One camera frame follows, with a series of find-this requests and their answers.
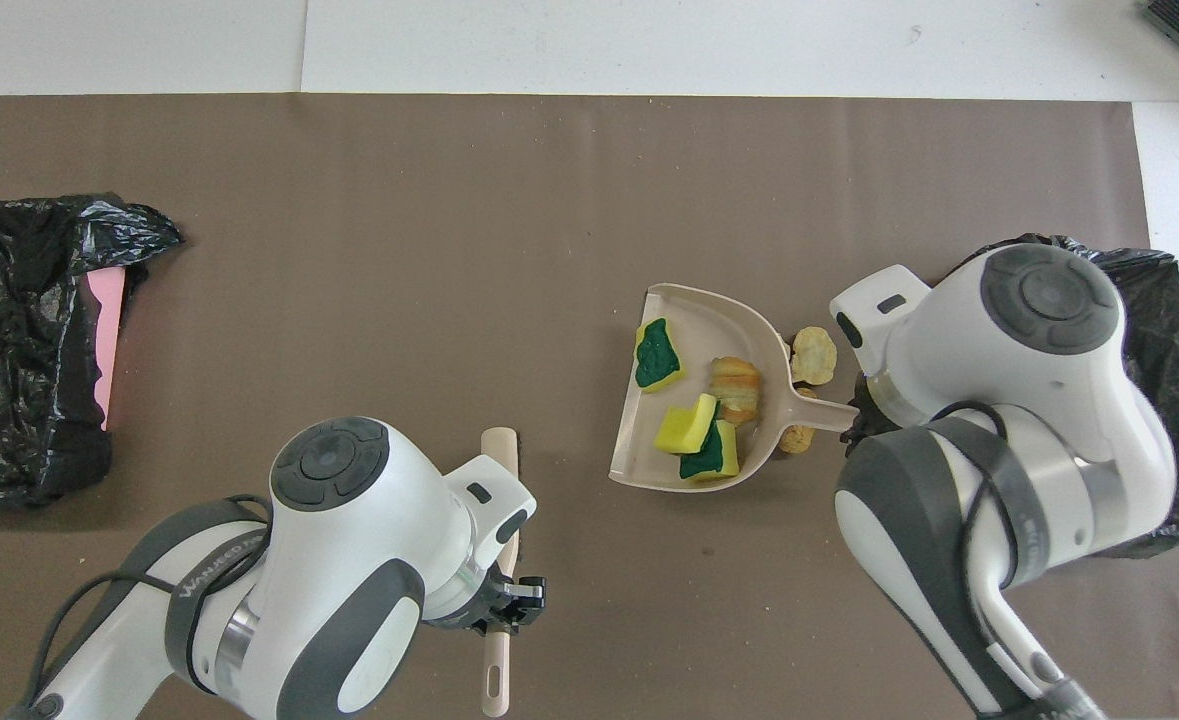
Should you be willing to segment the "notched yellow sponge piece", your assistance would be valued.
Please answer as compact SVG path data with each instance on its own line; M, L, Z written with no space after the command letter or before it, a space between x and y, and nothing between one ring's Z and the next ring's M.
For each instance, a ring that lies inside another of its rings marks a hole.
M635 329L634 381L643 394L654 394L685 377L684 361L676 350L670 319L658 316Z

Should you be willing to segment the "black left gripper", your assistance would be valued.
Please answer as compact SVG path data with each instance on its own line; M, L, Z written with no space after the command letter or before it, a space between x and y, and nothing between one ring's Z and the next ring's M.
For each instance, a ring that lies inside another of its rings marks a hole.
M489 570L487 577L465 605L442 617L426 620L426 625L444 630L475 630L513 634L516 621L508 612L544 612L545 577L512 579L501 570Z

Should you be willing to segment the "rounded fried bread piece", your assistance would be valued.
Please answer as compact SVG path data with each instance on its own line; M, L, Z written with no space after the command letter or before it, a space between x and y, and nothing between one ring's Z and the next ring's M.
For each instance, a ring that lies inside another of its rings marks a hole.
M793 336L790 357L791 382L825 387L834 379L837 346L825 328L809 325Z

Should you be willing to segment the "pale pink plastic dustpan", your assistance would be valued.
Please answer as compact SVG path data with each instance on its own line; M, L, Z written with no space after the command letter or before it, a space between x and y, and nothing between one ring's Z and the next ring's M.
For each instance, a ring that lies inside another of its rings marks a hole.
M789 427L845 432L857 418L854 407L796 392L786 343L766 318L739 300L698 288L658 283L645 296L641 322L658 318L667 321L673 348L689 374L653 394L641 391L635 381L627 383L608 474L617 483L665 493L716 493L752 477L766 464ZM749 361L762 374L758 420L737 432L740 473L729 478L680 478L679 460L658 450L656 432L668 407L694 405L707 387L709 363L722 356Z

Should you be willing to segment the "small yellow sponge piece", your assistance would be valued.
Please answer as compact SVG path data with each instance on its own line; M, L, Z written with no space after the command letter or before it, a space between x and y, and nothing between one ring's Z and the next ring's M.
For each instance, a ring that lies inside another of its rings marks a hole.
M702 394L691 407L668 407L656 432L653 445L665 454L689 455L700 450L716 420L720 401Z

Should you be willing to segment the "pale bread chunk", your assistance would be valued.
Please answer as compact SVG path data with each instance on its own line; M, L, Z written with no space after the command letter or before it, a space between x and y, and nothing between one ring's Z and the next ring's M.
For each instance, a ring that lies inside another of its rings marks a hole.
M749 361L735 356L714 357L707 392L720 404L718 420L740 427L758 418L760 374Z

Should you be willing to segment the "yellow green sponge piece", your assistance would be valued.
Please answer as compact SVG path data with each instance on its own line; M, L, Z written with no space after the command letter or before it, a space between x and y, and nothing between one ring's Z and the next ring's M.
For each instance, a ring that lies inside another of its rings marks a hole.
M699 450L679 460L679 477L684 480L730 478L740 473L735 424L713 420Z

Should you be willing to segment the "pink plastic bin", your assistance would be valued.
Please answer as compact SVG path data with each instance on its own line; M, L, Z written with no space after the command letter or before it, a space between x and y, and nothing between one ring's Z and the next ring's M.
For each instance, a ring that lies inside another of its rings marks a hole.
M86 286L94 300L94 359L95 382L92 387L95 405L101 411L103 430L108 430L108 410L112 401L116 354L121 333L121 313L126 300L127 273L123 266L97 269L86 275Z

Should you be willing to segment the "brown paper table mat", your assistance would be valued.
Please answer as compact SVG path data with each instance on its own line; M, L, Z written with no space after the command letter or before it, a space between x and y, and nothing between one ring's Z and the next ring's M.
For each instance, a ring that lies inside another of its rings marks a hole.
M1124 103L0 97L0 200L97 192L185 245L124 321L108 477L0 511L0 716L77 584L173 511L265 495L281 445L343 415L446 470L518 430L519 570L551 597L512 720L970 716L842 542L834 434L709 495L612 482L645 291L793 333L893 264L1150 240Z

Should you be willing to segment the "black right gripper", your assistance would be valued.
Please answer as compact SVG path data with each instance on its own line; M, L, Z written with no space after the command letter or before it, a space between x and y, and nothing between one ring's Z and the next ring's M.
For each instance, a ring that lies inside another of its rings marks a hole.
M872 399L865 377L858 377L855 382L852 397L848 401L848 405L857 410L857 416L845 432L842 432L842 442L845 445L857 447L867 437L895 432L896 424L893 420L887 418L876 401Z

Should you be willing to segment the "crumpled black trash bag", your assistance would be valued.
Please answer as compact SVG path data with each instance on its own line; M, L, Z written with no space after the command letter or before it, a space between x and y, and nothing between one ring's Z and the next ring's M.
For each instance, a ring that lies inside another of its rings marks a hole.
M46 506L108 474L87 277L123 267L140 282L182 242L160 211L114 193L0 200L0 506Z

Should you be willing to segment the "beige hand brush black bristles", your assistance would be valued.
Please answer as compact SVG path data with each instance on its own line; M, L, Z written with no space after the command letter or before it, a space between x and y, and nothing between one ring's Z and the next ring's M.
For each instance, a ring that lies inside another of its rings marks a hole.
M481 432L481 451L519 475L519 437L515 429L493 427ZM519 559L519 533L513 534L498 556L498 568L511 577ZM505 716L511 711L511 634L485 634L485 678L481 692L485 716Z

